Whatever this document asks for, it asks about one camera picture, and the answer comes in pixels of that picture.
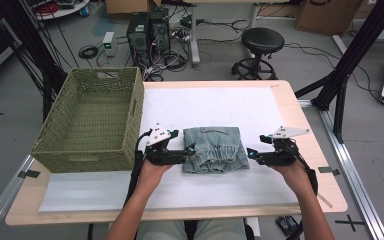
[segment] black stool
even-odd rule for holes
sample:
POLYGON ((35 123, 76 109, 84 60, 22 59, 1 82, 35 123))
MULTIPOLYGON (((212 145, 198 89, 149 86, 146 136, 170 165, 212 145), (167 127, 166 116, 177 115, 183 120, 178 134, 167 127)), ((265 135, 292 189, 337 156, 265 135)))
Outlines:
POLYGON ((262 80, 259 73, 266 73, 270 74, 270 77, 266 78, 267 80, 276 80, 277 77, 273 67, 268 62, 261 60, 261 58, 263 55, 269 55, 268 58, 270 59, 272 53, 283 48, 285 40, 282 35, 268 28, 251 28, 242 35, 242 43, 255 57, 245 58, 235 63, 232 67, 232 74, 239 74, 238 80, 262 80), (260 63, 266 65, 269 69, 263 70, 260 63))

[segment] computer tower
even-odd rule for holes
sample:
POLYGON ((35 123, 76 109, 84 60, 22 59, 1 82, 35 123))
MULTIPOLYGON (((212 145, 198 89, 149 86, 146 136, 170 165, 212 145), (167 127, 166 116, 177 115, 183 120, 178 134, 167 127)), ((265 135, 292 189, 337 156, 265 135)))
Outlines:
POLYGON ((159 54, 170 50, 170 27, 168 20, 167 8, 158 8, 151 13, 151 37, 159 54))
POLYGON ((139 68, 144 68, 144 66, 150 67, 151 39, 149 36, 149 13, 133 13, 126 35, 134 65, 139 68))

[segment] folded cloth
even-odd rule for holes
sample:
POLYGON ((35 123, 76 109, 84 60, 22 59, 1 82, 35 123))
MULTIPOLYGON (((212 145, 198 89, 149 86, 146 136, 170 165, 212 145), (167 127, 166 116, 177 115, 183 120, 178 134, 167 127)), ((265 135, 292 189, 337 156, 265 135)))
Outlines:
POLYGON ((248 158, 237 127, 200 127, 183 130, 185 146, 196 153, 183 164, 183 172, 225 173, 248 169, 248 158))

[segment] human hand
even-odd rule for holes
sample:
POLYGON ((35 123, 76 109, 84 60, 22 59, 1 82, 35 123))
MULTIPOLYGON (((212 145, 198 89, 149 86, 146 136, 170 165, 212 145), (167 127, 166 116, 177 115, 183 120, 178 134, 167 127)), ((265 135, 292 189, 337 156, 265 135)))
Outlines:
POLYGON ((271 168, 282 174, 286 184, 297 198, 307 196, 307 194, 314 195, 308 174, 300 161, 296 160, 289 166, 271 166, 271 168))
POLYGON ((161 181, 163 174, 171 165, 157 166, 145 160, 136 185, 136 191, 151 195, 161 181))

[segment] basket handle hole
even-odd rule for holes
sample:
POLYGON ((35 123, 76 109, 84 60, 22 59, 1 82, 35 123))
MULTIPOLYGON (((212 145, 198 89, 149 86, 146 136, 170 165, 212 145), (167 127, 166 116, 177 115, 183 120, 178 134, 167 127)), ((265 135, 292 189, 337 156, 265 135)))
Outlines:
POLYGON ((99 78, 118 78, 118 72, 97 72, 99 78))

